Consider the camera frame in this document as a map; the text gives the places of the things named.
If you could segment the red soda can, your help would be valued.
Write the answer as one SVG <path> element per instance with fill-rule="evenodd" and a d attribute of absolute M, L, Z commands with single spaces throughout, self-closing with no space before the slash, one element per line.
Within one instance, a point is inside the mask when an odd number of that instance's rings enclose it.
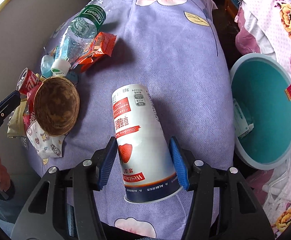
<path fill-rule="evenodd" d="M 30 69 L 24 68 L 18 79 L 16 90 L 26 95 L 34 87 L 41 84 L 40 78 Z"/>

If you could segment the brown coconut shell bowl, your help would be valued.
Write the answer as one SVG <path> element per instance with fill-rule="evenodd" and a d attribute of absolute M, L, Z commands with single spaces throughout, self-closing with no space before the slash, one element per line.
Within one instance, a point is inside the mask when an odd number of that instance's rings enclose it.
<path fill-rule="evenodd" d="M 77 122 L 80 97 L 76 87 L 64 77 L 45 81 L 34 97 L 34 114 L 40 127 L 49 135 L 66 135 Z"/>

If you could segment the light blue face mask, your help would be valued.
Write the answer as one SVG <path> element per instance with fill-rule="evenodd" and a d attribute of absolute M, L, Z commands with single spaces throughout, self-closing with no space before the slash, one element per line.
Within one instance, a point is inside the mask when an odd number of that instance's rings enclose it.
<path fill-rule="evenodd" d="M 54 57 L 50 55 L 44 55 L 41 59 L 41 66 L 40 66 L 41 75 L 46 79 L 52 76 L 51 67 L 52 67 L 53 62 L 54 62 Z"/>

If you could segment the white strawberry yogurt cup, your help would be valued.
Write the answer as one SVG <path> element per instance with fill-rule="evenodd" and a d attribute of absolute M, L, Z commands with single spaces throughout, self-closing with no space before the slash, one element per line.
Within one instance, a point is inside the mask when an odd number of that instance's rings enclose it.
<path fill-rule="evenodd" d="M 125 200 L 157 202 L 180 191 L 148 88 L 139 84 L 118 88 L 112 94 L 112 110 Z"/>

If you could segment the white blue cardboard box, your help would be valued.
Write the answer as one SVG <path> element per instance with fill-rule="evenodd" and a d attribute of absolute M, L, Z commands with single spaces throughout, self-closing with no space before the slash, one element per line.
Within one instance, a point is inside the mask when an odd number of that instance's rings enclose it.
<path fill-rule="evenodd" d="M 254 123 L 250 111 L 240 100 L 233 99 L 234 128 L 238 138 L 245 137 L 254 129 Z"/>

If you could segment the clear plastic water bottle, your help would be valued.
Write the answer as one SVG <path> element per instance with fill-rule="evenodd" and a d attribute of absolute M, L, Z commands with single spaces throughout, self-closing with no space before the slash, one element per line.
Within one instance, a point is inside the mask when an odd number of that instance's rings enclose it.
<path fill-rule="evenodd" d="M 112 10 L 112 0 L 91 0 L 73 18 L 61 37 L 51 72 L 65 77 L 75 68 L 80 56 L 85 54 Z"/>

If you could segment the orange red snack wrapper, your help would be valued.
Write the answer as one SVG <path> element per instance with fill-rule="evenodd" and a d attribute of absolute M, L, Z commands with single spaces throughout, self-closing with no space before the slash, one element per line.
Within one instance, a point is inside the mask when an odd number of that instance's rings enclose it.
<path fill-rule="evenodd" d="M 80 67 L 80 72 L 83 73 L 104 56 L 111 57 L 116 39 L 116 35 L 100 32 L 73 63 L 72 69 Z"/>

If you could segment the yellow snack bag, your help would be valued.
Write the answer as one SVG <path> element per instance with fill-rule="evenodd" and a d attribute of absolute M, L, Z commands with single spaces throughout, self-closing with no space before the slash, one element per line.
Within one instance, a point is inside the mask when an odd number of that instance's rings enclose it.
<path fill-rule="evenodd" d="M 8 129 L 7 137 L 16 138 L 16 137 L 25 137 L 25 124 L 23 121 L 23 114 L 26 109 L 27 100 L 22 99 L 20 105 L 12 111 L 8 119 Z"/>

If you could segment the teal plastic trash bin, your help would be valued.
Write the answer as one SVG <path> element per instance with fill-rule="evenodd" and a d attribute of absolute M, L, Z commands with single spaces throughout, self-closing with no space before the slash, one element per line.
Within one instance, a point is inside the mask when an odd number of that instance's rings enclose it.
<path fill-rule="evenodd" d="M 232 97 L 250 111 L 254 129 L 243 138 L 235 135 L 235 151 L 248 166 L 272 170 L 291 155 L 291 85 L 287 71 L 259 53 L 242 56 L 230 72 Z"/>

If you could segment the purple floral bed cover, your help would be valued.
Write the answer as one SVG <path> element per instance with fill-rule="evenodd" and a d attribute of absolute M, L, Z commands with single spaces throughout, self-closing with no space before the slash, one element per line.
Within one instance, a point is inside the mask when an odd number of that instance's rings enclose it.
<path fill-rule="evenodd" d="M 117 36 L 111 57 L 79 76 L 80 112 L 64 140 L 63 156 L 43 164 L 28 148 L 42 176 L 50 166 L 75 167 L 114 135 L 112 93 L 142 84 L 167 139 L 213 168 L 233 163 L 234 125 L 229 73 L 213 24 L 212 0 L 112 0 L 103 31 Z"/>

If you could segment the pink floral bed quilt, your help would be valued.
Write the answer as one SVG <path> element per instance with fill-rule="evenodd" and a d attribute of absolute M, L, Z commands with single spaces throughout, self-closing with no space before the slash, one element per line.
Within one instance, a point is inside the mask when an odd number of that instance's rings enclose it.
<path fill-rule="evenodd" d="M 291 0 L 240 0 L 230 71 L 235 151 L 259 173 L 251 186 L 275 239 L 291 239 Z"/>

